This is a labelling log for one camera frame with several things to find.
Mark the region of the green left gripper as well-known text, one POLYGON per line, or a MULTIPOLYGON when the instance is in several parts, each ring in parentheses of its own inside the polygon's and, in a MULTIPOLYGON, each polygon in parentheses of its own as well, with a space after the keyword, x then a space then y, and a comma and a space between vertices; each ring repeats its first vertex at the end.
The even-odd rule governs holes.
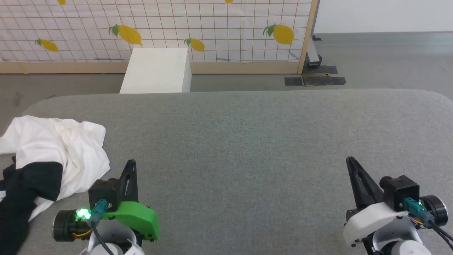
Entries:
POLYGON ((105 213, 104 220, 117 220, 138 232, 143 239, 157 241, 160 238, 157 214, 138 200, 136 160, 126 162, 119 179, 118 191, 120 205, 117 210, 105 213))

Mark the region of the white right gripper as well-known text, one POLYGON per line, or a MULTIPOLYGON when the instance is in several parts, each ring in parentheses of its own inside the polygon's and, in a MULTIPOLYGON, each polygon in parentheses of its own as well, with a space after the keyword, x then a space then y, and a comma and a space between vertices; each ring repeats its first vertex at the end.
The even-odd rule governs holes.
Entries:
POLYGON ((350 184, 357 210, 343 229, 346 245, 369 235, 373 247, 395 239, 419 241, 417 230, 406 210, 394 211, 383 202, 383 190, 354 157, 346 158, 350 184))

